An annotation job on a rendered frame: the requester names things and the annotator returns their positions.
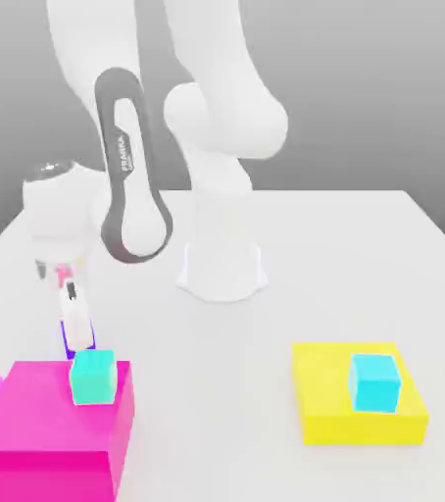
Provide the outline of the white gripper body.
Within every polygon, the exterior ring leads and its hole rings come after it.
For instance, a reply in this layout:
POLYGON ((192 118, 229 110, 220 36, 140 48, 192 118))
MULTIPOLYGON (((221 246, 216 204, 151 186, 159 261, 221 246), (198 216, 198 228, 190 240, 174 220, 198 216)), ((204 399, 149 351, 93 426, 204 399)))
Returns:
POLYGON ((63 323, 68 348, 79 351, 93 344, 91 321, 84 299, 62 298, 63 323))

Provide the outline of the small blue cube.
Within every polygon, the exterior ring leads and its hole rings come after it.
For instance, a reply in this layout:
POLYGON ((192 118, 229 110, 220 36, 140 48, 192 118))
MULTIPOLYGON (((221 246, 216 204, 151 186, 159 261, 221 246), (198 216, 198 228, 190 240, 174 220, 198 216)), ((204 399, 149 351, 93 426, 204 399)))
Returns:
POLYGON ((80 350, 96 348, 94 329, 88 316, 61 319, 60 326, 68 360, 72 360, 80 350))

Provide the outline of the small teal cube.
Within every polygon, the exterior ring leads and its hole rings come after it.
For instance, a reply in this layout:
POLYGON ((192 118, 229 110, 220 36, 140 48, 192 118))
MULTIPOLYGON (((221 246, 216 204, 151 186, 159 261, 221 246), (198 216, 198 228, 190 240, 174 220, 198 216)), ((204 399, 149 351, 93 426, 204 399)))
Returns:
POLYGON ((118 388, 118 367, 111 349, 77 351, 69 373, 77 406, 112 405, 118 388))

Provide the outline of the small cyan cube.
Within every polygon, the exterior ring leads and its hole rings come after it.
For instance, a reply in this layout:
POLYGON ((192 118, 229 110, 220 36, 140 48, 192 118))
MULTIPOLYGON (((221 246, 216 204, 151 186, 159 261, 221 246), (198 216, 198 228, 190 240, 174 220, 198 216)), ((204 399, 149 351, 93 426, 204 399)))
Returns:
POLYGON ((393 355, 352 354, 348 381, 355 412, 396 412, 402 379, 393 355))

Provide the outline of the large pink box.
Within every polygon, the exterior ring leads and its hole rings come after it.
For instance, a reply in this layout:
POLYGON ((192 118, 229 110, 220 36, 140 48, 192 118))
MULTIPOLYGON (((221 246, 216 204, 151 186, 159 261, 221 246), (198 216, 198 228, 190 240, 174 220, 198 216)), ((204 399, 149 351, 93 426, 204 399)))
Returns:
POLYGON ((0 502, 116 502, 134 417, 128 361, 111 405, 77 406, 67 361, 18 361, 0 388, 0 502))

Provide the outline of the large yellow box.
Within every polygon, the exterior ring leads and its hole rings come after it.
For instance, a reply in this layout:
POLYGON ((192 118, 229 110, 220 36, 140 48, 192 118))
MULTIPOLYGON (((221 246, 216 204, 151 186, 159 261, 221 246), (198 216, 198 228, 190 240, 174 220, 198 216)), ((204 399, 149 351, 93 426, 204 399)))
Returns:
POLYGON ((294 342, 291 373, 306 444, 421 444, 429 414, 393 342, 294 342), (349 391, 351 355, 390 354, 402 386, 393 414, 355 412, 349 391))

